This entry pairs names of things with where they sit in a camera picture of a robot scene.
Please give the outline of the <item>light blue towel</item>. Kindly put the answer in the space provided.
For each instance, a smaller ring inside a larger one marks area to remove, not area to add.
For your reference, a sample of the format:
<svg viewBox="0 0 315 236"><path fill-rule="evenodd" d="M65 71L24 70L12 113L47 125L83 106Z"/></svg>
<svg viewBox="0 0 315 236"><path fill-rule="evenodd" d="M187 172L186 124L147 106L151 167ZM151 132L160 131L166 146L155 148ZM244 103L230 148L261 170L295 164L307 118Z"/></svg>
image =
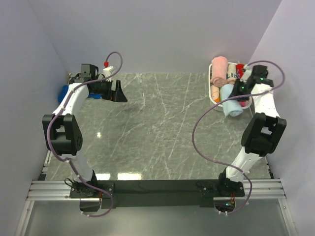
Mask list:
<svg viewBox="0 0 315 236"><path fill-rule="evenodd" d="M222 88L220 88L220 100L224 101L228 99L233 91L233 88L234 85L232 84L226 84ZM227 116L236 117L243 112L241 105L236 100L228 100L222 103L222 107L223 113L226 117Z"/></svg>

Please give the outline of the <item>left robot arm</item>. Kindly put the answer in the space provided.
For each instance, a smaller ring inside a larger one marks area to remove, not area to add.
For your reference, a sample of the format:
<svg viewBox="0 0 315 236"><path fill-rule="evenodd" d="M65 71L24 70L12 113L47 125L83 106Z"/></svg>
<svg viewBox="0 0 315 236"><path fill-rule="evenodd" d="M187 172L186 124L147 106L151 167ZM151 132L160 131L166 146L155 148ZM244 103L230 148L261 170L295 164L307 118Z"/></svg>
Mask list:
<svg viewBox="0 0 315 236"><path fill-rule="evenodd" d="M118 69L110 66L108 61L104 62L101 73L93 64L82 64L80 73L70 77L67 92L58 108L42 118L47 148L59 161L66 162L75 175L71 189L89 198L96 196L101 189L94 170L80 154L83 135L76 115L90 94L100 95L111 102L127 102L120 80L112 81L117 73Z"/></svg>

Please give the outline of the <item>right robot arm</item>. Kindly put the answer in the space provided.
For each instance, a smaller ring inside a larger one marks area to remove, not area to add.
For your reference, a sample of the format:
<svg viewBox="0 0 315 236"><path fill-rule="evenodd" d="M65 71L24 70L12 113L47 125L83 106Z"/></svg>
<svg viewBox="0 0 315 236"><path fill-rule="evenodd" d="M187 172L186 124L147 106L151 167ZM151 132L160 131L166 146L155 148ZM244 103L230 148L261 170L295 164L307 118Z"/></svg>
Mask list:
<svg viewBox="0 0 315 236"><path fill-rule="evenodd" d="M276 110L273 80L268 78L267 66L258 64L243 69L223 105L252 100L255 114L241 138L241 150L231 166L219 175L217 192L222 196L243 196L243 180L252 166L275 151L287 122Z"/></svg>

